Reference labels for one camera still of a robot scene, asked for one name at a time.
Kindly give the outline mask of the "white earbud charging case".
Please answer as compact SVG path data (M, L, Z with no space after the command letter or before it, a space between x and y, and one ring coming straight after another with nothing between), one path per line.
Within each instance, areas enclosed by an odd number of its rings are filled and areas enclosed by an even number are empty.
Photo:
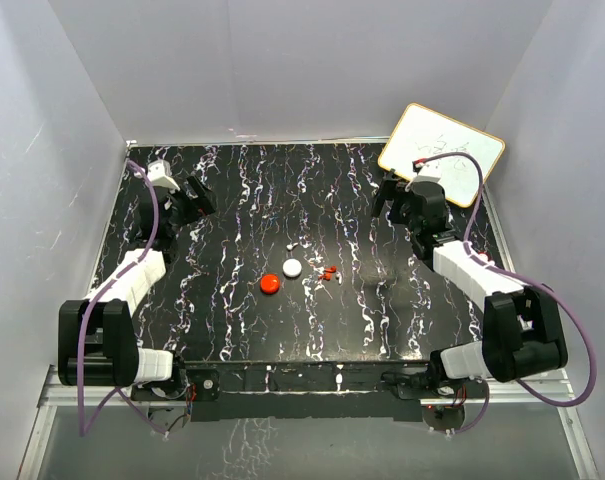
M295 258L289 258L282 264L282 271L287 278L297 278L302 273L302 264Z

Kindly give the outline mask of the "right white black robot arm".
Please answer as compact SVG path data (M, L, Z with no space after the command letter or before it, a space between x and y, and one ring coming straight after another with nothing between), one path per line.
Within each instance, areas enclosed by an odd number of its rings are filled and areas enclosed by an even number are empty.
M453 283L483 314L482 337L430 354L417 384L448 397L466 379L509 382L564 367L568 362L557 302L539 287L481 264L468 243L448 222L443 188L434 182L407 183L394 173L384 176L372 214L385 204L389 219L408 228L414 255Z

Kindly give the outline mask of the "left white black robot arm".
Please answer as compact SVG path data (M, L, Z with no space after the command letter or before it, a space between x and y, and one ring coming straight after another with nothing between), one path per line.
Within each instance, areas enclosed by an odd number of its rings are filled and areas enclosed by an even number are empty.
M132 317L144 297L166 273L177 256L177 232L216 211L215 195L197 177L189 176L190 193L169 181L154 180L156 203L139 206L139 229L122 262L98 289L84 299L68 300L58 316L58 377L75 386L78 378L78 341L85 312L95 301L86 334L101 340L86 342L83 361L85 386L129 387L153 383L168 399L182 396L189 376L174 365L174 354L142 348Z

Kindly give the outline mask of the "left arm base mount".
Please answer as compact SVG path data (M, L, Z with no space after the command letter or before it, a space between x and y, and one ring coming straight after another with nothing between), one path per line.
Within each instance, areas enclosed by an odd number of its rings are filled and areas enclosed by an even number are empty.
M136 401L216 401L220 395L220 377L213 369L174 368L165 381L150 382L132 389Z

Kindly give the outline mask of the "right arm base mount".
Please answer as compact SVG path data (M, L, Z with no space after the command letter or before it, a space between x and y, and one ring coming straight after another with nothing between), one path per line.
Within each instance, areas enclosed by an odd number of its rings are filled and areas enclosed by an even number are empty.
M380 382L400 400L421 400L426 398L444 398L461 401L469 394L478 398L486 388L485 379L449 379L432 372L425 365L409 365L384 370Z

